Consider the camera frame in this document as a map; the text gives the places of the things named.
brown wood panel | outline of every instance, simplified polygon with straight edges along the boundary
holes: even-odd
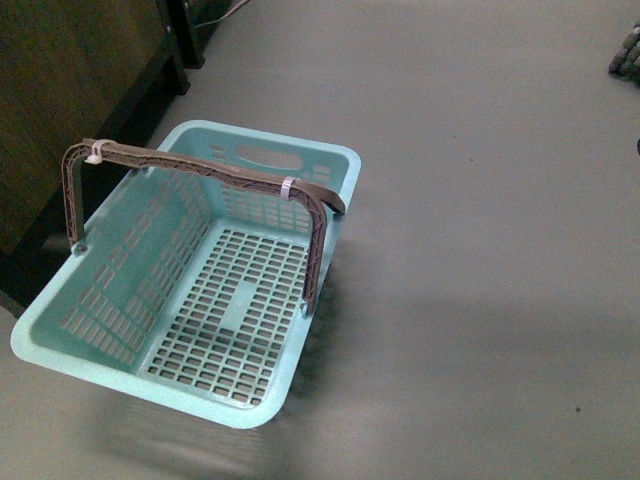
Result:
[[[0,246],[10,253],[164,38],[154,0],[0,3]]]

basket bottom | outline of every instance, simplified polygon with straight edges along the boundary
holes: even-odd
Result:
[[[143,345],[137,375],[239,408],[269,391],[300,317],[307,241],[219,219]]]

basket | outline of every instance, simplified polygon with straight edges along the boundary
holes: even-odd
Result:
[[[288,163],[257,163],[274,154]],[[83,161],[134,167],[86,226]],[[233,428],[267,422],[286,398],[359,169],[344,147],[205,121],[176,127],[159,151],[71,147],[71,256],[18,320],[13,351]]]

brown handle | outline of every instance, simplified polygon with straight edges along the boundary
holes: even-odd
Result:
[[[95,140],[85,139],[70,147],[62,160],[62,187],[64,209],[67,219],[67,236],[73,246],[84,236],[84,216],[82,212],[82,187],[80,167],[92,152]],[[100,147],[103,161],[117,163],[132,168],[160,167],[185,173],[195,173],[203,177],[215,178],[236,188],[279,196],[282,182],[286,177],[257,172],[246,168],[212,163],[199,158],[175,153],[159,152],[146,148],[121,145],[109,141]],[[289,198],[307,209],[311,216],[311,238],[307,270],[302,298],[308,303],[307,312],[313,313],[318,296],[318,282],[324,238],[327,230],[327,214],[323,202],[336,213],[344,214],[345,205],[333,191],[302,180],[291,185]]]

concrete floor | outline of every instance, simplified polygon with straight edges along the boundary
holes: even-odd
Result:
[[[283,414],[232,431],[15,359],[7,479],[637,479],[636,2],[256,0],[151,146],[207,119],[362,173]]]

